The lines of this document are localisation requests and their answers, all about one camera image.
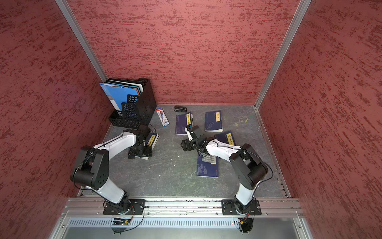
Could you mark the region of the black mesh file organizer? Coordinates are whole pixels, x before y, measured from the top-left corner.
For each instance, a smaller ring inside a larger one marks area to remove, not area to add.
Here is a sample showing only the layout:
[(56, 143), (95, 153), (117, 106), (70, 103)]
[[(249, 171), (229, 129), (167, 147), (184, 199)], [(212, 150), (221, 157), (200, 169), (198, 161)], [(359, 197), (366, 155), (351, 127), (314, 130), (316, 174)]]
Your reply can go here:
[(138, 129), (140, 125), (149, 125), (156, 110), (150, 79), (139, 78), (137, 81), (126, 79), (108, 79), (107, 83), (121, 84), (136, 83), (142, 85), (143, 91), (139, 96), (127, 95), (126, 102), (121, 104), (121, 110), (115, 110), (109, 117), (113, 126)]

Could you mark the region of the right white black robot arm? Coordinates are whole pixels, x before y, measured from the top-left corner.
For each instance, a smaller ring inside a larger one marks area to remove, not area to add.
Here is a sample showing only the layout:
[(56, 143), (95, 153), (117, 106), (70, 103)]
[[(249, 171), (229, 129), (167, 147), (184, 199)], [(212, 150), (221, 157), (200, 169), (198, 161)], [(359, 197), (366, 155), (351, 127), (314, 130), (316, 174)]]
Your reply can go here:
[(255, 191), (269, 172), (267, 164), (247, 143), (242, 146), (223, 143), (216, 138), (206, 137), (198, 126), (187, 125), (184, 130), (188, 136), (188, 139), (181, 142), (184, 151), (196, 149), (201, 154), (219, 157), (231, 163), (240, 182), (233, 205), (238, 214), (248, 214), (255, 199)]

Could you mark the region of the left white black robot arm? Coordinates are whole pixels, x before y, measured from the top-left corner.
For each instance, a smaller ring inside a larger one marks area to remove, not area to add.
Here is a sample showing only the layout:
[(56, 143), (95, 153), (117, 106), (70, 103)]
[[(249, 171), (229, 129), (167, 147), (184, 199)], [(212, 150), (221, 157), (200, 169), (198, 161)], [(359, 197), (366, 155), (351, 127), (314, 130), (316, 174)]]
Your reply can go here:
[(150, 128), (141, 125), (138, 129), (126, 129), (109, 141), (80, 149), (70, 180), (75, 186), (92, 190), (104, 198), (106, 213), (119, 215), (134, 214), (134, 206), (126, 191), (119, 188), (109, 177), (109, 161), (124, 150), (128, 159), (152, 156), (149, 140)]

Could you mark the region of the navy book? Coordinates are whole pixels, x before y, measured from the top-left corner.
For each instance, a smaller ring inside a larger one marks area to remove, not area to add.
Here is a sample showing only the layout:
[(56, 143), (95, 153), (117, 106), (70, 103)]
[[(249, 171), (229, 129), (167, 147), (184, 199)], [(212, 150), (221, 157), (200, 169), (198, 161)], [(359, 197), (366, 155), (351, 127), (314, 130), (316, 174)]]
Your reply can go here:
[(149, 134), (148, 138), (146, 139), (146, 141), (144, 143), (143, 156), (141, 157), (142, 159), (148, 160), (149, 157), (152, 157), (153, 149), (154, 149), (158, 139), (159, 139), (158, 133)]
[(221, 111), (205, 112), (205, 131), (223, 132)]
[(216, 156), (198, 155), (197, 161), (197, 177), (219, 177), (218, 160)]
[(236, 145), (232, 131), (226, 131), (219, 134), (215, 134), (214, 137), (222, 143)]
[(187, 130), (191, 127), (192, 123), (193, 123), (192, 113), (177, 115), (175, 135), (186, 135)]

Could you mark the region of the aluminium mounting rail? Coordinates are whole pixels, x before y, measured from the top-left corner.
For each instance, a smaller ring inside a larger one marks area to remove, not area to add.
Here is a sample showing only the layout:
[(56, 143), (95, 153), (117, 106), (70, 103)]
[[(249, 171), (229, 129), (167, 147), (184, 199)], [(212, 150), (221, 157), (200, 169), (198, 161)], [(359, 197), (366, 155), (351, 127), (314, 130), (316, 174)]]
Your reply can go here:
[[(138, 209), (145, 211), (146, 217), (217, 218), (224, 217), (221, 198), (171, 198), (171, 197), (130, 197), (131, 201), (145, 200)], [(261, 218), (304, 218), (305, 214), (298, 199), (259, 198)], [(82, 196), (70, 198), (61, 216), (104, 217), (103, 198)]]

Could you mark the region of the pencil box white blue red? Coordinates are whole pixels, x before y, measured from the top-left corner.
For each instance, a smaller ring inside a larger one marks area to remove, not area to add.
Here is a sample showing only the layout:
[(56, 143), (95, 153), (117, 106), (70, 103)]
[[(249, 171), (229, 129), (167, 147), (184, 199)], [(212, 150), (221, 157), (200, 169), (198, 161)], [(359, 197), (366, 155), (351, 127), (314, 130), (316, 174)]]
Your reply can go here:
[(169, 123), (169, 121), (168, 121), (168, 119), (167, 119), (163, 109), (162, 108), (158, 108), (156, 110), (156, 113), (157, 113), (157, 115), (158, 115), (158, 117), (159, 117), (159, 119), (161, 121), (162, 126), (163, 127), (169, 126), (170, 123)]

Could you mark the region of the dark folders in organizer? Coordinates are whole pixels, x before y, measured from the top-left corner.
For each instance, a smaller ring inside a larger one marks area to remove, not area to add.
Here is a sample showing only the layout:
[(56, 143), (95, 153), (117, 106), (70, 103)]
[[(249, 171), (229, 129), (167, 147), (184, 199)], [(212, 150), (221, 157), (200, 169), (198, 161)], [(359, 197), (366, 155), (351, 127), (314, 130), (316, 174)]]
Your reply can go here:
[(126, 82), (125, 80), (122, 81), (122, 80), (118, 80), (118, 79), (108, 79), (105, 81), (105, 83), (128, 86), (128, 87), (135, 87), (138, 89), (140, 94), (144, 90), (144, 84), (143, 83), (135, 83), (134, 81), (127, 81)]

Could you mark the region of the blue folder in organizer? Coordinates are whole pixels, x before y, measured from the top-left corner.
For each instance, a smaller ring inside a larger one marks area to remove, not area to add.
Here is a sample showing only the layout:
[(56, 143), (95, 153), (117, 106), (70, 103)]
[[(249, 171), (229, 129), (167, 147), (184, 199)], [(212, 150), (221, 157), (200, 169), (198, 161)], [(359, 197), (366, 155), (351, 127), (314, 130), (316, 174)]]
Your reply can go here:
[(141, 92), (135, 86), (121, 86), (110, 83), (100, 83), (104, 93), (117, 111), (122, 111), (122, 103), (127, 103), (127, 95), (140, 96)]

